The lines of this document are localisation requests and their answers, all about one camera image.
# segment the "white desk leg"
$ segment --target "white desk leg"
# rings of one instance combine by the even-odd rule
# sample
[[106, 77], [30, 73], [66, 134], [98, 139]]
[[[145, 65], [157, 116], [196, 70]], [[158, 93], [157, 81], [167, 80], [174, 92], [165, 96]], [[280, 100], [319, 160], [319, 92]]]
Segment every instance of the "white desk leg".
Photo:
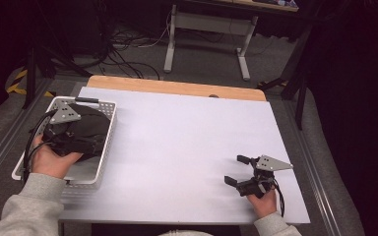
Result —
[[250, 73], [248, 73], [247, 63], [245, 61], [244, 55], [245, 55], [245, 51], [247, 51], [248, 44], [250, 43], [251, 36], [253, 35], [254, 28], [256, 27], [257, 18], [258, 17], [253, 17], [253, 19], [251, 20], [251, 25], [248, 28], [248, 32], [244, 38], [243, 47], [237, 48], [238, 62], [240, 64], [242, 79], [244, 81], [250, 81]]
[[165, 55], [164, 61], [164, 71], [166, 73], [171, 72], [171, 65], [173, 63], [174, 54], [174, 30], [176, 28], [176, 5], [173, 5], [171, 9], [171, 19], [170, 19], [170, 36], [168, 37], [167, 53]]

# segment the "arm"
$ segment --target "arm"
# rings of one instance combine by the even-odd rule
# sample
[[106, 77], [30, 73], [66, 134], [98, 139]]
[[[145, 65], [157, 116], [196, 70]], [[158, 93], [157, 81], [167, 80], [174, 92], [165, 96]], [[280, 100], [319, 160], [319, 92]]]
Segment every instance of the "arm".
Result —
[[[41, 143], [41, 137], [33, 143]], [[60, 196], [66, 184], [63, 178], [81, 156], [70, 153], [60, 157], [50, 147], [42, 146], [32, 160], [26, 186], [4, 205], [0, 235], [58, 235], [57, 222], [63, 210]]]
[[288, 226], [284, 219], [277, 213], [276, 208], [276, 192], [272, 189], [261, 199], [254, 195], [247, 196], [248, 201], [253, 205], [254, 211], [259, 217], [254, 222], [260, 236], [295, 236], [300, 235], [293, 226]]

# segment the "white paper sheet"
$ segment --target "white paper sheet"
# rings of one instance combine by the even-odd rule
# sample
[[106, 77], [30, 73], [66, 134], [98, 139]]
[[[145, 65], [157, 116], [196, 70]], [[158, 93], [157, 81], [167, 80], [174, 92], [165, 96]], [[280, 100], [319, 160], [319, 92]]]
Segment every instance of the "white paper sheet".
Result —
[[[290, 162], [268, 102], [101, 88], [83, 88], [80, 96], [115, 101], [118, 120], [99, 190], [65, 191], [61, 219], [252, 223], [252, 206], [223, 176], [253, 176], [238, 154]], [[293, 171], [275, 175], [285, 221], [310, 222]]]

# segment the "table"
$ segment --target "table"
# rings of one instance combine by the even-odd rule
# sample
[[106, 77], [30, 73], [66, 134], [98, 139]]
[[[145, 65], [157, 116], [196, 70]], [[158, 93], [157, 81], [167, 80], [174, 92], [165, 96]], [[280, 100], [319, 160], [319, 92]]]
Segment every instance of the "table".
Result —
[[[100, 188], [66, 189], [62, 221], [250, 224], [252, 206], [223, 176], [252, 177], [238, 154], [288, 162], [270, 104], [256, 89], [93, 76], [80, 96], [116, 101], [117, 128]], [[276, 177], [285, 220], [309, 222], [293, 171]]]
[[[298, 8], [258, 3], [253, 2], [252, 0], [215, 0], [211, 2], [246, 5], [252, 8], [268, 8], [272, 10], [288, 12], [296, 12], [298, 10]], [[244, 44], [242, 45], [242, 47], [236, 49], [236, 53], [238, 57], [238, 63], [241, 69], [242, 79], [244, 81], [249, 81], [250, 74], [248, 72], [247, 63], [245, 61], [244, 56], [250, 43], [250, 39], [253, 35], [254, 28], [256, 27], [257, 19], [257, 16], [253, 16], [251, 21], [246, 21], [239, 19], [206, 16], [201, 14], [185, 13], [178, 11], [177, 5], [173, 5], [171, 9], [171, 18], [169, 24], [169, 42], [167, 46], [163, 70], [166, 73], [171, 72], [175, 48], [174, 35], [176, 28], [229, 33], [235, 35], [244, 35]]]

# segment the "gray sleeve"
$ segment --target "gray sleeve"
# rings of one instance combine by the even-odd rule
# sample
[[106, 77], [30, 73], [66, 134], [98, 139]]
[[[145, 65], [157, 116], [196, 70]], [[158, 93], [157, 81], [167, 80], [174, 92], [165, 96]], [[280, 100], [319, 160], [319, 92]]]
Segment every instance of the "gray sleeve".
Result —
[[5, 203], [0, 235], [58, 235], [65, 185], [64, 180], [32, 173], [23, 190]]
[[258, 219], [254, 222], [260, 236], [295, 236], [301, 235], [294, 226], [289, 226], [284, 219], [277, 213]]

